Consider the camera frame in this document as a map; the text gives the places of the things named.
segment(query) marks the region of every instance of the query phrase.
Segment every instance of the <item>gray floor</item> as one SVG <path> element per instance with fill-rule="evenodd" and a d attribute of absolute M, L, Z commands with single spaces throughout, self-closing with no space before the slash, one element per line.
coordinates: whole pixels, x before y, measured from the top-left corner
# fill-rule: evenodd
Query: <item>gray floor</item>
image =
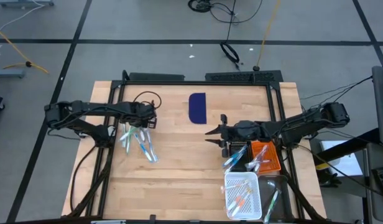
<path fill-rule="evenodd" d="M 32 12 L 3 31 L 9 38 L 72 39 L 86 0 L 56 1 L 56 6 Z M 218 0 L 231 6 L 231 0 Z M 360 0 L 377 40 L 383 41 L 383 0 Z M 259 2 L 238 1 L 240 19 L 249 17 Z M 261 40 L 275 1 L 265 0 L 258 15 L 233 26 L 232 40 Z M 0 7 L 0 26 L 26 10 Z M 218 17 L 228 19 L 218 11 Z M 93 0 L 81 39 L 224 39 L 228 25 L 209 13 L 187 8 L 187 0 Z M 282 1 L 269 40 L 369 41 L 352 1 Z M 10 45 L 0 44 L 0 68 L 23 62 Z M 0 115 L 0 222 L 6 221 L 38 132 L 43 106 L 54 91 L 70 44 L 17 44 L 50 74 L 27 70 L 23 79 L 0 80 L 6 109 Z M 233 45 L 242 71 L 256 64 L 259 45 Z M 263 70 L 280 69 L 286 82 L 296 82 L 300 97 L 332 90 L 371 75 L 379 60 L 372 46 L 267 45 Z M 184 74 L 203 80 L 207 72 L 231 72 L 235 67 L 218 45 L 78 44 L 59 100 L 88 101 L 96 80 L 121 77 L 121 71 Z M 309 107 L 327 96 L 302 101 Z M 372 83 L 359 85 L 340 99 L 351 117 L 341 129 L 358 135 L 377 127 Z M 322 139 L 342 139 L 323 134 Z M 60 216 L 78 143 L 46 137 L 17 221 Z M 362 218 L 361 199 L 325 189 L 328 217 L 340 222 Z"/>

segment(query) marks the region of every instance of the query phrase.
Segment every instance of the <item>black metal frame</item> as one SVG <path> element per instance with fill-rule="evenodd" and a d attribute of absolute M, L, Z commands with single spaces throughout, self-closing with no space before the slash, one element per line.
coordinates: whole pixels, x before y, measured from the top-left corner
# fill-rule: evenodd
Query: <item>black metal frame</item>
<path fill-rule="evenodd" d="M 267 93 L 267 101 L 269 104 L 269 113 L 270 113 L 270 119 L 272 121 L 276 121 L 276 115 L 275 115 L 275 109 L 274 109 L 274 102 L 273 102 L 273 97 L 272 97 L 272 89 L 276 93 L 276 99 L 277 99 L 277 104 L 279 107 L 279 113 L 280 113 L 280 119 L 285 119 L 285 111 L 284 111 L 284 106 L 283 106 L 283 101 L 282 101 L 282 95 L 280 91 L 280 84 L 279 82 L 249 82 L 249 83 L 241 83 L 241 82 L 211 82 L 211 81 L 202 81 L 202 82 L 195 82 L 195 81 L 135 81 L 135 80 L 113 80 L 111 84 L 111 89 L 109 93 L 109 98 L 108 98 L 108 103 L 113 103 L 114 100 L 114 95 L 119 88 L 119 96 L 118 96 L 118 102 L 122 101 L 122 98 L 124 96 L 124 90 L 126 85 L 219 85 L 219 86 L 264 86 L 266 89 Z M 104 125 L 107 126 L 109 124 L 109 118 L 105 117 L 104 119 Z M 118 126 L 118 120 L 114 121 L 114 126 Z M 103 148 L 99 148 L 98 155 L 96 157 L 96 163 L 95 163 L 95 169 L 93 171 L 93 179 L 92 183 L 93 184 L 97 177 L 99 176 L 100 170 L 101 170 L 101 163 L 102 163 L 102 158 L 103 158 Z M 114 154 L 114 146 L 110 147 L 108 149 L 108 156 L 107 158 L 109 161 L 109 166 L 111 167 L 112 163 L 112 158 Z M 282 161 L 283 157 L 282 154 L 279 153 L 279 159 Z M 290 169 L 290 175 L 292 177 L 292 181 L 295 182 L 295 184 L 298 186 L 298 180 L 297 180 L 297 173 L 295 169 L 295 163 L 293 161 L 293 155 L 292 151 L 290 152 L 289 155 L 289 169 Z M 107 189 L 108 189 L 108 181 L 109 181 L 109 175 L 107 178 L 105 178 L 103 182 L 103 186 L 101 188 L 101 196 L 99 200 L 99 205 L 98 205 L 98 217 L 103 217 L 103 212 L 104 212 L 104 205 L 106 201 L 106 196 L 107 196 Z M 298 217 L 300 219 L 305 219 L 305 214 L 303 212 L 303 207 L 302 204 L 300 203 L 298 198 L 295 198 L 296 203 L 297 203 L 297 212 L 298 212 Z M 93 208 L 94 201 L 93 199 L 89 202 L 87 208 L 86 208 L 86 216 L 92 215 L 92 208 Z"/>

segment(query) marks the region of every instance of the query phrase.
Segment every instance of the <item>wooden table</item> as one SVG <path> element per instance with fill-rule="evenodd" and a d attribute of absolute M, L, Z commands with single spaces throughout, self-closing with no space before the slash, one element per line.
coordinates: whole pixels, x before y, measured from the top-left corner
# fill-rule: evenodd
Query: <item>wooden table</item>
<path fill-rule="evenodd" d="M 106 103 L 110 85 L 111 82 L 95 82 L 90 101 Z M 280 86 L 286 117 L 301 113 L 296 84 L 281 83 Z M 157 128 L 151 131 L 159 162 L 149 163 L 135 140 L 128 156 L 121 143 L 116 143 L 104 218 L 146 220 L 151 214 L 156 214 L 158 220 L 229 220 L 223 210 L 224 195 L 219 189 L 223 185 L 221 164 L 224 159 L 217 145 L 204 141 L 204 133 L 217 127 L 222 113 L 228 116 L 229 125 L 243 119 L 268 121 L 270 114 L 265 88 L 127 85 L 124 101 L 132 101 L 136 95 L 146 90 L 154 91 L 162 98 L 162 106 L 157 110 Z M 206 93 L 207 124 L 193 124 L 188 118 L 188 98 L 192 93 Z M 154 100 L 156 104 L 159 102 L 156 96 L 150 94 L 138 98 L 138 101 L 144 100 Z M 276 100 L 274 104 L 276 117 L 279 118 Z M 103 119 L 88 116 L 86 120 L 102 124 Z M 219 135 L 210 138 L 219 139 Z M 91 138 L 81 140 L 75 166 L 93 144 Z M 307 141 L 301 144 L 309 147 Z M 77 173 L 74 205 L 90 188 L 97 151 L 82 163 Z M 293 154 L 300 190 L 317 212 L 325 217 L 311 154 L 302 148 L 294 149 Z M 70 213 L 70 187 L 63 214 Z M 292 213 L 298 217 L 295 198 L 290 189 L 289 193 Z M 93 214 L 97 211 L 100 190 L 95 197 Z"/>

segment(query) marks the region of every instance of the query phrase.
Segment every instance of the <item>orange tray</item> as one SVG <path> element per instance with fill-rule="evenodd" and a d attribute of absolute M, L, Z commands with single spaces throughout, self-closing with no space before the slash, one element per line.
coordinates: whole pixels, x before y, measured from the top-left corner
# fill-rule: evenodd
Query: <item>orange tray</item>
<path fill-rule="evenodd" d="M 270 162 L 261 163 L 261 167 L 259 169 L 259 173 L 263 174 L 266 172 L 273 172 L 281 170 L 279 158 L 277 157 L 276 148 L 274 147 L 273 142 L 260 142 L 260 141 L 252 141 L 251 149 L 252 149 L 252 158 L 255 158 L 258 153 L 261 152 L 263 147 L 268 145 L 268 149 L 264 154 L 263 160 L 270 160 Z"/>

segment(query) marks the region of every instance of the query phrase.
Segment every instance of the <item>white plastic basket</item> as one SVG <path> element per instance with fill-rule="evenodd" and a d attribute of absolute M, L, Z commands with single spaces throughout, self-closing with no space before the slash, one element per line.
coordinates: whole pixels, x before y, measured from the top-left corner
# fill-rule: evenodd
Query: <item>white plastic basket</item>
<path fill-rule="evenodd" d="M 262 217 L 261 195 L 259 194 L 258 177 L 253 172 L 230 172 L 224 176 L 224 186 L 229 187 L 236 184 L 243 184 L 248 180 L 247 184 L 240 187 L 230 188 L 225 191 L 226 208 L 242 195 L 249 187 L 252 192 L 247 197 L 240 211 L 231 216 L 232 211 L 227 212 L 227 215 L 232 220 L 258 220 Z"/>

